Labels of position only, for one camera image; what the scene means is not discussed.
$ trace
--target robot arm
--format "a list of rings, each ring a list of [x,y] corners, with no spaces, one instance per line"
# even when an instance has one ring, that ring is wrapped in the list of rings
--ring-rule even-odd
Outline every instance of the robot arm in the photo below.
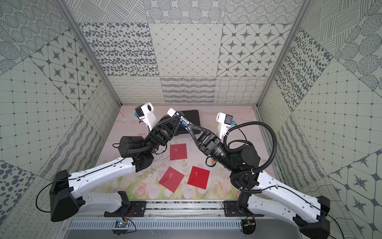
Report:
[[[84,211],[105,211],[104,216],[126,215],[130,208],[126,192],[105,194],[90,191],[110,180],[150,166],[154,159],[152,153],[160,145],[166,146],[181,126],[188,130],[199,150],[231,171],[231,183],[242,191],[237,206],[243,215],[263,214],[287,221],[314,239],[326,239],[329,236],[330,225],[325,218],[330,209],[330,201],[327,198],[307,196],[259,170],[265,167],[259,167],[260,157],[251,142],[246,141],[236,149],[230,149],[226,145],[230,131],[257,124],[256,122],[230,128],[232,116],[219,113],[216,135],[208,129],[193,125],[182,112],[172,108],[167,112],[170,117],[158,122],[152,113],[153,110],[150,103],[136,108],[137,117],[149,126],[150,132],[146,138],[122,137],[118,147],[120,158],[81,172],[69,174],[67,170],[63,170],[56,174],[50,189],[52,221],[62,221]],[[200,136],[196,137],[193,130],[200,131]],[[272,155],[274,157],[273,152],[268,160],[270,162],[273,160]],[[260,192],[273,200],[253,195]]]

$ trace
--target patterned wall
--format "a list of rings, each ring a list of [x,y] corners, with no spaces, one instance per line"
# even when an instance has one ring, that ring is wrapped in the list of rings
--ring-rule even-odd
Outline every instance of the patterned wall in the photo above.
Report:
[[[60,170],[92,167],[118,103],[51,0],[0,3],[1,238],[50,238],[34,206]],[[39,197],[49,210],[48,190]]]
[[[255,104],[303,0],[66,3],[122,103]]]
[[[381,0],[314,0],[260,105],[282,179],[328,197],[347,238],[382,236],[381,37]]]

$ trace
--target barcode label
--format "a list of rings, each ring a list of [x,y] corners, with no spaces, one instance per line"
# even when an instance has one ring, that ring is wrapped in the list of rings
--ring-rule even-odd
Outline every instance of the barcode label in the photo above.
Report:
[[[188,124],[190,123],[190,121],[188,121],[186,118],[184,118],[183,116],[180,116],[180,124],[184,127],[184,128],[187,128]]]

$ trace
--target red paper square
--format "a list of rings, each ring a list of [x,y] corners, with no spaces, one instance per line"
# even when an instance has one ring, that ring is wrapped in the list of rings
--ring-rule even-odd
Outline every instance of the red paper square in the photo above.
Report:
[[[170,145],[170,160],[186,159],[187,146],[185,143]]]
[[[193,166],[187,184],[195,187],[200,187],[201,189],[206,189],[209,176],[209,170]]]
[[[165,175],[163,175],[163,177],[160,179],[159,184],[175,193],[183,177],[184,175],[182,173],[176,171],[172,167],[169,167]]]

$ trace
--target floral tablecloth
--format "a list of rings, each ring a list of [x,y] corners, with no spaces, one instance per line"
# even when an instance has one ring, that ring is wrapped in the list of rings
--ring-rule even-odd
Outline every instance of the floral tablecloth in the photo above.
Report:
[[[167,110],[173,107],[175,110],[197,109],[201,126],[213,132],[217,131],[216,115],[224,112],[233,116],[237,124],[248,121],[256,121],[251,106],[154,106],[154,113],[159,119]],[[113,148],[112,143],[118,143],[122,136],[147,135],[147,126],[139,124],[134,116],[135,106],[122,106],[117,119],[112,127],[109,137],[99,156],[96,165],[100,165],[118,158],[119,152]],[[259,127],[256,125],[242,128],[246,137],[251,141],[263,164],[269,157]],[[240,131],[234,130],[228,141],[243,139]],[[187,159],[170,160],[170,144],[187,145]],[[167,151],[160,155],[154,155],[154,161],[150,167],[138,173],[126,175],[99,186],[93,192],[114,193],[120,190],[126,191],[130,199],[236,199],[239,191],[230,183],[230,171],[221,164],[215,167],[205,165],[206,156],[199,151],[189,134],[175,136],[167,145]],[[160,179],[169,167],[184,174],[184,178],[175,193],[159,184]],[[200,167],[210,171],[206,189],[197,188],[187,184],[192,166]],[[272,165],[265,170],[268,174],[275,176]]]

